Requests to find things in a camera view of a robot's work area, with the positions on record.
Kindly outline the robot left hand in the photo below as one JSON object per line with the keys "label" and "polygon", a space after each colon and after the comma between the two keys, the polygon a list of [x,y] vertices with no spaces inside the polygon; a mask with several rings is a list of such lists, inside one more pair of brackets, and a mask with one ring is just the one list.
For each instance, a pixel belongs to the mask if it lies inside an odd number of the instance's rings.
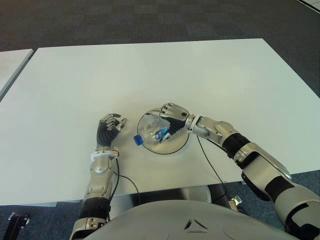
{"label": "robot left hand", "polygon": [[127,118],[118,120],[120,117],[120,114],[109,113],[100,119],[96,133],[97,148],[111,147],[113,140],[125,127],[128,120]]}

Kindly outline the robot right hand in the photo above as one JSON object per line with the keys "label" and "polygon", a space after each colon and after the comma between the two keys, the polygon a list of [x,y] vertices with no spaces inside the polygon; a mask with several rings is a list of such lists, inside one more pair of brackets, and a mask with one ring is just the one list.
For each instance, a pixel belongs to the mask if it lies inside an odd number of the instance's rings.
{"label": "robot right hand", "polygon": [[168,140],[180,129],[185,127],[190,113],[182,106],[169,102],[160,108],[159,116],[169,122],[166,134],[160,139],[160,143]]}

